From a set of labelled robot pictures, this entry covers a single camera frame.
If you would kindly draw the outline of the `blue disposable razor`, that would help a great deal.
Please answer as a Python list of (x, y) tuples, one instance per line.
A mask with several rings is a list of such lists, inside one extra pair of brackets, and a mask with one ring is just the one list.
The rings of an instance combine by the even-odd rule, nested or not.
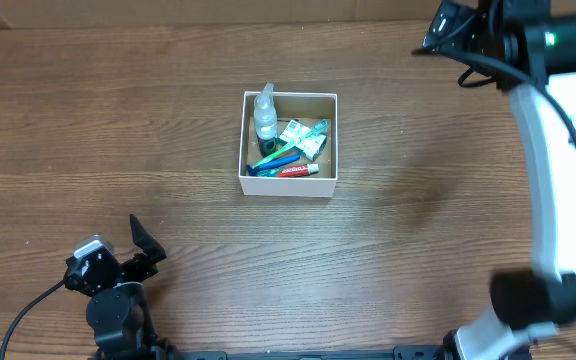
[(256, 167), (252, 167), (252, 166), (248, 165), (247, 171), (248, 171), (248, 174), (250, 176), (256, 176), (261, 171), (272, 170), (272, 169), (280, 168), (282, 166), (291, 164), (291, 163), (299, 160), (300, 157), (301, 157), (300, 154), (293, 154), (293, 155), (281, 157), (281, 158), (278, 158), (275, 160), (271, 160), (265, 164), (262, 164), (262, 165), (259, 165)]

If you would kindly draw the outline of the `white cardboard box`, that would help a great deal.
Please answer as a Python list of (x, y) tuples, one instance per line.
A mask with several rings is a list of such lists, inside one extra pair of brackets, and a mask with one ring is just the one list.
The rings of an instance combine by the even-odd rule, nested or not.
[(253, 121), (256, 91), (243, 95), (239, 143), (238, 177), (243, 193), (259, 196), (323, 197), (331, 198), (339, 177), (338, 99), (333, 93), (281, 92), (274, 94), (279, 128), (297, 119), (312, 126), (326, 119), (329, 128), (327, 142), (316, 159), (319, 172), (296, 178), (253, 177), (247, 166), (261, 159)]

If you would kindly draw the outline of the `green white toothbrush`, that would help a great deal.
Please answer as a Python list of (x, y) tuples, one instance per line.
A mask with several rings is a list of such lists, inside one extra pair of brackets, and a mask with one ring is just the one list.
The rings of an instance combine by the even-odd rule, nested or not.
[(300, 144), (304, 140), (322, 134), (323, 132), (325, 132), (328, 129), (328, 126), (329, 126), (329, 122), (327, 119), (320, 121), (308, 133), (303, 134), (303, 135), (299, 135), (297, 138), (290, 140), (289, 142), (287, 142), (285, 145), (283, 145), (280, 149), (278, 149), (274, 153), (272, 153), (272, 154), (264, 157), (260, 161), (258, 161), (254, 165), (254, 167), (265, 164), (271, 160), (275, 160), (276, 158), (280, 157), (285, 152), (288, 152), (289, 150), (291, 150), (292, 148), (294, 148), (295, 146), (297, 146), (298, 144)]

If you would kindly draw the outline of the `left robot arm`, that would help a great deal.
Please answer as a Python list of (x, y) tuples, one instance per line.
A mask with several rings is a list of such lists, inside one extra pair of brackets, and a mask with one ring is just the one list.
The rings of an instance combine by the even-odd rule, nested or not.
[(64, 286), (90, 298), (86, 321), (97, 359), (165, 359), (171, 350), (157, 333), (143, 282), (158, 273), (157, 264), (167, 255), (135, 215), (129, 222), (138, 253), (121, 262), (112, 244), (95, 234), (65, 260)]

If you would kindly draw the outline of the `green white soap packet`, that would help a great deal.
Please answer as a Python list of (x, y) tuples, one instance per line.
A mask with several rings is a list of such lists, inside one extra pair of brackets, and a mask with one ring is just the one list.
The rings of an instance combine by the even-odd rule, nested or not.
[(295, 142), (295, 148), (308, 160), (314, 161), (323, 151), (327, 142), (329, 121), (324, 119), (313, 127), (291, 119), (279, 135), (282, 145)]

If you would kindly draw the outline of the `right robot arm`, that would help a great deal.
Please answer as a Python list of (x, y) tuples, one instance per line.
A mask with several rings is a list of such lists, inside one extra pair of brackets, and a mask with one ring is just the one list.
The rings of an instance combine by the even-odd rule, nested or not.
[(444, 1), (421, 53), (462, 63), (504, 93), (520, 133), (532, 207), (532, 264), (501, 270), (490, 304), (422, 359), (526, 359), (531, 344), (576, 321), (576, 13), (547, 1)]

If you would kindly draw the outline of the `Colgate toothpaste tube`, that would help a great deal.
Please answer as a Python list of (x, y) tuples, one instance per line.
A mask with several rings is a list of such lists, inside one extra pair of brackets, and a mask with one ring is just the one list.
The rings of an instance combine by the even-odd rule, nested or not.
[(267, 170), (260, 170), (257, 173), (258, 177), (277, 177), (277, 178), (295, 178), (304, 177), (319, 172), (318, 164), (299, 164), (294, 166), (285, 166), (282, 168), (274, 168)]

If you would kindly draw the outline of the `clear soap pump bottle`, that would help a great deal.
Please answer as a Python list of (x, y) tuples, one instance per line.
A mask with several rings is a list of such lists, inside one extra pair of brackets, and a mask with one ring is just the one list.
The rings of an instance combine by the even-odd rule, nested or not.
[(278, 143), (278, 117), (273, 92), (274, 84), (267, 83), (254, 101), (254, 125), (263, 157), (274, 153)]

